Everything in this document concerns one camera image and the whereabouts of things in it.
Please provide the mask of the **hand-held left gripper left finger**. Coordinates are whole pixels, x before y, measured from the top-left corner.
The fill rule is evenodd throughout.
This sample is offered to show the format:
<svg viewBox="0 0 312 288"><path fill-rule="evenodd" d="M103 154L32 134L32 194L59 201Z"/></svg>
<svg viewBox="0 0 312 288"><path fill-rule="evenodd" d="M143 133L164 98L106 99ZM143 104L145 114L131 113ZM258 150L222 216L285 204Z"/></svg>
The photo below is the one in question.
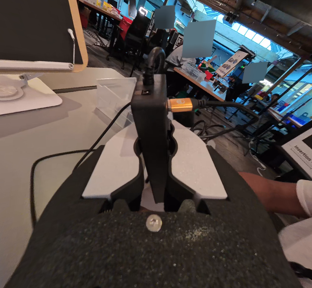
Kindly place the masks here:
<svg viewBox="0 0 312 288"><path fill-rule="evenodd" d="M130 124L104 146L82 193L84 199L135 200L143 191L143 166L135 147L138 134Z"/></svg>

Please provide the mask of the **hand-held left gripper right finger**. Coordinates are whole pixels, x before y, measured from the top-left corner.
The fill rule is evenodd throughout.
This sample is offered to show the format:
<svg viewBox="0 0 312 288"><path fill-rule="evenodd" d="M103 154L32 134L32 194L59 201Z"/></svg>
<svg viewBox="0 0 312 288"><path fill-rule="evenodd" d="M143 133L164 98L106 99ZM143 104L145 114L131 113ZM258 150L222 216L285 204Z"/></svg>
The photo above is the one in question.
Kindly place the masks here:
<svg viewBox="0 0 312 288"><path fill-rule="evenodd" d="M167 192L176 200L225 200L227 193L206 144L173 120L175 151L171 157Z"/></svg>

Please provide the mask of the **black multi-port USB hub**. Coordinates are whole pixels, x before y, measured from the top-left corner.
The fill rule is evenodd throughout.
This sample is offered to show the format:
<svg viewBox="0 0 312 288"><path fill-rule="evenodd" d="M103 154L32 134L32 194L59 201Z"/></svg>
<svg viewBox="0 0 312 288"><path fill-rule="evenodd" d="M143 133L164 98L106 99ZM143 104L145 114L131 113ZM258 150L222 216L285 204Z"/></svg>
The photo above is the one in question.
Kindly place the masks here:
<svg viewBox="0 0 312 288"><path fill-rule="evenodd" d="M169 168L166 75L154 75L154 83L146 85L141 77L131 98L131 111L139 146L156 203L164 202Z"/></svg>

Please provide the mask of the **clear plastic bin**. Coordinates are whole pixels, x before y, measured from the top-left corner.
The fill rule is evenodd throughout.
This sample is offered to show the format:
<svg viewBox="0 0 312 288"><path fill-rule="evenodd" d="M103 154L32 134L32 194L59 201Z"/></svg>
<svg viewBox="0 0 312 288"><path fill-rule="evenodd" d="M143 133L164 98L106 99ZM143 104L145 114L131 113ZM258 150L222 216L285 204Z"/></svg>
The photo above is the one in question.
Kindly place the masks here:
<svg viewBox="0 0 312 288"><path fill-rule="evenodd" d="M97 109L112 120L131 102L136 83L135 77L97 79Z"/></svg>

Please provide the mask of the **person's right forearm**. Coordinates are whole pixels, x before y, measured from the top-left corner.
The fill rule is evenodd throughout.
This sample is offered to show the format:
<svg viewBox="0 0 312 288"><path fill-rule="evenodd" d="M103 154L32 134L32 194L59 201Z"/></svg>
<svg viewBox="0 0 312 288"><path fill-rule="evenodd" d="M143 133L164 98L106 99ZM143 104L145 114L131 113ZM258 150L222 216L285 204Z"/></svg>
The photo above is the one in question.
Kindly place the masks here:
<svg viewBox="0 0 312 288"><path fill-rule="evenodd" d="M311 218L311 181L299 180L297 183L287 183L247 172L239 172L239 175L251 187L268 212Z"/></svg>

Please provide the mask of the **light wooden table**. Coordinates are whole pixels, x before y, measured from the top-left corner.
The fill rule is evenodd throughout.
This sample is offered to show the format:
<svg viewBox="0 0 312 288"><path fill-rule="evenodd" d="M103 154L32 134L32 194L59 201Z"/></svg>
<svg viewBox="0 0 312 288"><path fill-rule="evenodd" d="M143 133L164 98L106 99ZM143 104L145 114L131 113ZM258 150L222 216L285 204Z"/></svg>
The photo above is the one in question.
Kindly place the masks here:
<svg viewBox="0 0 312 288"><path fill-rule="evenodd" d="M216 87L213 86L213 84L210 81L201 81L197 82L194 80L191 76L188 74L184 73L184 71L181 68L174 68L174 71L186 78L188 81L190 81L193 84L193 88L197 87L200 88L201 90L205 91L207 94L213 96L217 100L224 102L226 93L221 92L221 90L217 89Z"/></svg>

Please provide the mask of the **framed marker sign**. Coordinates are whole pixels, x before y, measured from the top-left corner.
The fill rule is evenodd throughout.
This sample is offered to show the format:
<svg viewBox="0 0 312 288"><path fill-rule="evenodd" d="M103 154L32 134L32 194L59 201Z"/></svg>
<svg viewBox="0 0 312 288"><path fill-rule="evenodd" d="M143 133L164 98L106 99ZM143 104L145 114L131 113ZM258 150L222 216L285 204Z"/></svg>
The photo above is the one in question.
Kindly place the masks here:
<svg viewBox="0 0 312 288"><path fill-rule="evenodd" d="M299 132L282 146L282 149L302 169L308 178L312 177L312 128Z"/></svg>

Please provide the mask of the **display poster board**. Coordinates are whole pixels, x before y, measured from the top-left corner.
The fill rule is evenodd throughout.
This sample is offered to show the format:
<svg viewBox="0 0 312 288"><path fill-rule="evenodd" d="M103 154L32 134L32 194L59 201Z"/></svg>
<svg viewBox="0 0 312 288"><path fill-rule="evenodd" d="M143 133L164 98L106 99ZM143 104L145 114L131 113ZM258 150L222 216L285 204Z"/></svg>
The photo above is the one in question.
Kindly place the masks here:
<svg viewBox="0 0 312 288"><path fill-rule="evenodd" d="M248 52L237 51L216 70L216 74L219 77L227 76L236 67L236 65L244 60L248 55Z"/></svg>

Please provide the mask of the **person's white shirt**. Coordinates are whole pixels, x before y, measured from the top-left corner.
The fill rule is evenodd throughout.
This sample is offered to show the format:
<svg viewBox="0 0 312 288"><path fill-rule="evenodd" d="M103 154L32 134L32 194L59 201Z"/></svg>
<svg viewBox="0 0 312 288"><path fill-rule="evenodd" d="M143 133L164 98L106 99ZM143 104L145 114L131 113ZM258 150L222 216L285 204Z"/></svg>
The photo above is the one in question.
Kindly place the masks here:
<svg viewBox="0 0 312 288"><path fill-rule="evenodd" d="M278 236L288 262L312 269L312 218L286 226Z"/></svg>

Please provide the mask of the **black office chair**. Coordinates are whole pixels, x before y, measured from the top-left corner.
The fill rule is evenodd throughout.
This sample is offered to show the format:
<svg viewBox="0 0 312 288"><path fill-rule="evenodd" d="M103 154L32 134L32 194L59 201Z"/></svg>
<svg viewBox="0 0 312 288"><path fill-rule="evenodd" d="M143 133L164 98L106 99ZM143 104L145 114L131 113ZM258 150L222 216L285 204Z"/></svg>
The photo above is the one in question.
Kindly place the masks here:
<svg viewBox="0 0 312 288"><path fill-rule="evenodd" d="M141 12L138 12L124 38L122 69L124 69L127 52L132 51L135 57L139 56L149 24L150 19Z"/></svg>

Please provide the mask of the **black board with wooden frame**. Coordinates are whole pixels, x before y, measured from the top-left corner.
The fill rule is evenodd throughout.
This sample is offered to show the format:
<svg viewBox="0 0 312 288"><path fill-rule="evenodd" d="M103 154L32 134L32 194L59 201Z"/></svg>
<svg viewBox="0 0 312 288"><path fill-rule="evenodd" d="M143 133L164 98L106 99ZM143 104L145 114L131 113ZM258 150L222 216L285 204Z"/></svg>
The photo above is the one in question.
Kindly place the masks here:
<svg viewBox="0 0 312 288"><path fill-rule="evenodd" d="M0 0L0 60L71 63L75 36L75 64L88 64L77 0Z"/></svg>

